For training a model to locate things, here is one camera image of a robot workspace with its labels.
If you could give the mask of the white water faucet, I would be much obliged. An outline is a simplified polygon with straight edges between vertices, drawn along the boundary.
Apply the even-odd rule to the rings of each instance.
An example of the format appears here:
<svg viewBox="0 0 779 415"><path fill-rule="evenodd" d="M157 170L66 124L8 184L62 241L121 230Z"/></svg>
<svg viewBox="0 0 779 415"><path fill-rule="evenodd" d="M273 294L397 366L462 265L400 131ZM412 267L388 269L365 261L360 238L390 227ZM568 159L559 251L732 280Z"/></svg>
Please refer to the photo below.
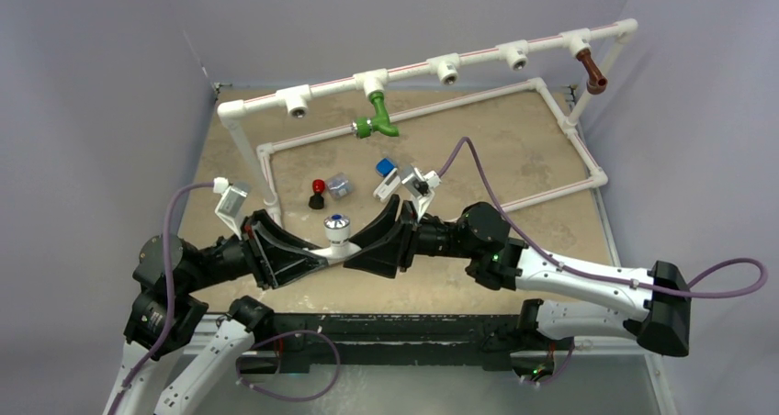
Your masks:
<svg viewBox="0 0 779 415"><path fill-rule="evenodd" d="M325 258L329 264L338 264L361 251L359 245L350 241L351 220L346 215L328 216L323 220L323 227L329 246L311 249L311 253Z"/></svg>

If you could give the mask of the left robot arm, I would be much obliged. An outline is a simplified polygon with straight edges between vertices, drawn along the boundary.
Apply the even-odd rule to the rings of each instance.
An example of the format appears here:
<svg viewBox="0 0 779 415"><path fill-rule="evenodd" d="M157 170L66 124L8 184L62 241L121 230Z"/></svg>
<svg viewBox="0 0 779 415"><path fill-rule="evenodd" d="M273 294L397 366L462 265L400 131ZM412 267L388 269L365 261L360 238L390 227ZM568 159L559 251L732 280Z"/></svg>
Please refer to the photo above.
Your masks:
<svg viewBox="0 0 779 415"><path fill-rule="evenodd" d="M319 248L280 228L264 210L235 223L231 237L201 249L169 231L150 238L132 275L141 291L123 332L122 362L104 412L188 413L242 353L277 342L275 311L254 298L238 298L208 347L170 381L209 309L194 293L245 275L263 289L276 289L329 264Z"/></svg>

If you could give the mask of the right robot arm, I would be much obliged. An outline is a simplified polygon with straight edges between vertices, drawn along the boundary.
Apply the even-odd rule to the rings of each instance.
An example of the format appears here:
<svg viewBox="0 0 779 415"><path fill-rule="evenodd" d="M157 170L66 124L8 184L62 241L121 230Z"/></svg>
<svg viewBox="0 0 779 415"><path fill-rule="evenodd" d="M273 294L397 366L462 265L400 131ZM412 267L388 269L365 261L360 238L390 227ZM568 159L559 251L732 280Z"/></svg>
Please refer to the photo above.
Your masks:
<svg viewBox="0 0 779 415"><path fill-rule="evenodd" d="M651 268L589 263L535 250L510 235L510 224L486 202L463 209L454 221L419 215L392 196L378 216L350 240L358 252L344 267L393 278L417 255L468 261L465 272L489 290L548 292L583 302L581 311L541 300L515 324L518 341L536 348L548 339L596 335L627 338L660 355L690 352L690 287L680 269L657 261Z"/></svg>

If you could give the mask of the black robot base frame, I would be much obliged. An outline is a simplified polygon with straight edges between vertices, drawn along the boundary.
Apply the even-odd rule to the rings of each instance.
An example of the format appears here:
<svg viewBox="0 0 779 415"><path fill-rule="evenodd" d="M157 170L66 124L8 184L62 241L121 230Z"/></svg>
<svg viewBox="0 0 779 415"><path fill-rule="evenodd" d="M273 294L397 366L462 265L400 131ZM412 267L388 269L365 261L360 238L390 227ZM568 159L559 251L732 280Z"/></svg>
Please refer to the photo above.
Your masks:
<svg viewBox="0 0 779 415"><path fill-rule="evenodd" d="M541 303L527 300L517 314L289 313L242 297L229 314L248 325L253 351L283 373L314 365L478 366L538 380L574 348L571 337L540 332Z"/></svg>

